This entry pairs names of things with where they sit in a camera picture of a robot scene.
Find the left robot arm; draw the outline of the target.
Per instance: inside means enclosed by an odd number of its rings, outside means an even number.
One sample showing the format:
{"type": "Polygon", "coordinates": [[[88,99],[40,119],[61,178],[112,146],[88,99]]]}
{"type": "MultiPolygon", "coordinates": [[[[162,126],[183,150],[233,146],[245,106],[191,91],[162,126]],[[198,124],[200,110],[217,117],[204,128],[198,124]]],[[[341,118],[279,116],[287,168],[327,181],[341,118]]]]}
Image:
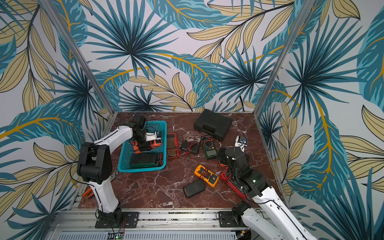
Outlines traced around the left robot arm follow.
{"type": "Polygon", "coordinates": [[[116,130],[95,142],[85,142],[81,146],[77,174],[89,185],[98,202],[99,219],[121,225],[123,214],[120,202],[115,196],[112,184],[111,153],[125,141],[137,144],[139,150],[150,151],[150,141],[145,132],[146,118],[135,115],[131,122],[120,125],[116,130]]]}

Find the yellow multimeter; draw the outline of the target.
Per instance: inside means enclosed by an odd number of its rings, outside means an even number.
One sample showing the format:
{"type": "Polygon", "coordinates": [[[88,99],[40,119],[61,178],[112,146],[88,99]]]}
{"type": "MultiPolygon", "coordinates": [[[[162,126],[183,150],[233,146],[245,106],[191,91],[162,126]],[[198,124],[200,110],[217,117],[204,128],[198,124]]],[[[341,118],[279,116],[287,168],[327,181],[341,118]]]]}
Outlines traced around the yellow multimeter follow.
{"type": "Polygon", "coordinates": [[[203,165],[198,165],[194,171],[194,174],[212,188],[214,188],[219,181],[218,175],[216,175],[203,165]]]}

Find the small black case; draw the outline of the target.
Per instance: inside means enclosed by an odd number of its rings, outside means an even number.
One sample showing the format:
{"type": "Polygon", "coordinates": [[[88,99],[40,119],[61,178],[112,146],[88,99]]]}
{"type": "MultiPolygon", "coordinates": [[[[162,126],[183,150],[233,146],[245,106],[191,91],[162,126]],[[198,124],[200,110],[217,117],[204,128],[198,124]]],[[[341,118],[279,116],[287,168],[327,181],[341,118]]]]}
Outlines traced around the small black case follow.
{"type": "Polygon", "coordinates": [[[186,198],[192,198],[193,196],[203,192],[206,189],[203,180],[196,180],[183,187],[183,192],[186,198]]]}

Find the orange black multimeter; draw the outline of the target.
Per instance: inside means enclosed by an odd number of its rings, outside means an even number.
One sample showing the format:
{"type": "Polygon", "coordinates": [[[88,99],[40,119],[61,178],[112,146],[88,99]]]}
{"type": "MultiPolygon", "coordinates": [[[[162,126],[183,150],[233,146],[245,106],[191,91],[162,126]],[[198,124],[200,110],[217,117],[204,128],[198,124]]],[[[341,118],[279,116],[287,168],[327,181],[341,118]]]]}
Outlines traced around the orange black multimeter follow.
{"type": "Polygon", "coordinates": [[[157,147],[160,147],[162,145],[161,140],[152,140],[149,142],[143,141],[143,142],[138,142],[134,141],[133,142],[133,149],[136,154],[139,154],[141,152],[148,152],[151,151],[157,147]]]}

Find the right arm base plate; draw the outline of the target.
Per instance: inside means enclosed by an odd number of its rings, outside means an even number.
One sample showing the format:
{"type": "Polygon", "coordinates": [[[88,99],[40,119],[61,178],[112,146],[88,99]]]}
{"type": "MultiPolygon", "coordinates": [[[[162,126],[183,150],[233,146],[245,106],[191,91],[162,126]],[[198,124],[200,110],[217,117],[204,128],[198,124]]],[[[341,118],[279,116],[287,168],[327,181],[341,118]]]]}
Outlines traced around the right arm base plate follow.
{"type": "Polygon", "coordinates": [[[216,214],[221,228],[245,228],[242,218],[232,211],[219,211],[216,214]]]}

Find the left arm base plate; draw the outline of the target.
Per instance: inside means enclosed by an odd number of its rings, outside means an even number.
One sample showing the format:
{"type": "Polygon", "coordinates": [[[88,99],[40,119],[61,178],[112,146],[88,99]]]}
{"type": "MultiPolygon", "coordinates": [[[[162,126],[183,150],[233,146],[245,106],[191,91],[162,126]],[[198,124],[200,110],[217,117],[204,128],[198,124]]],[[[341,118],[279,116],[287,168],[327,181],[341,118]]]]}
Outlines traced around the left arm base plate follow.
{"type": "Polygon", "coordinates": [[[98,211],[99,216],[95,224],[96,229],[135,229],[137,227],[139,212],[103,213],[98,211]]]}

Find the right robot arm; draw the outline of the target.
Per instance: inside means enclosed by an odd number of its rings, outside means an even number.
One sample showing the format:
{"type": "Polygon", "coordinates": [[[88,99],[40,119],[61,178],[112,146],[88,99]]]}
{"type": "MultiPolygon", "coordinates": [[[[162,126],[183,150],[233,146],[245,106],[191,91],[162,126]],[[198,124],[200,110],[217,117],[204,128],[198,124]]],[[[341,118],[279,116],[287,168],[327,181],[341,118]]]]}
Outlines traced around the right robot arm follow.
{"type": "Polygon", "coordinates": [[[269,180],[250,167],[240,147],[226,149],[223,156],[228,164],[223,172],[226,183],[246,199],[230,212],[219,212],[219,219],[226,227],[230,224],[245,227],[265,240],[315,239],[284,204],[269,180]]]}

